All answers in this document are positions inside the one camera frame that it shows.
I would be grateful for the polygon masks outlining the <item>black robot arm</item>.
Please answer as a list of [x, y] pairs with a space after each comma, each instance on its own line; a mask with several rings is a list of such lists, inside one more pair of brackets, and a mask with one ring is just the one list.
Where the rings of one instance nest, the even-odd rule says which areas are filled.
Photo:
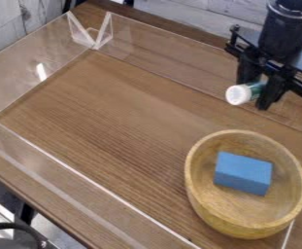
[[238, 58], [227, 102], [271, 108], [288, 92], [302, 97], [302, 0], [271, 0], [260, 31], [234, 25], [227, 52]]

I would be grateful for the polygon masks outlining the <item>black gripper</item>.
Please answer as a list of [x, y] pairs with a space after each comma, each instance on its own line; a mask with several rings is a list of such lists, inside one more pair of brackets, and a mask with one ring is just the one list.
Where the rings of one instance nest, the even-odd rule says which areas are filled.
[[234, 25], [226, 51], [239, 61], [236, 83], [265, 82], [256, 102], [267, 111], [288, 91], [302, 97], [302, 50], [289, 58], [276, 58], [257, 44], [259, 31]]

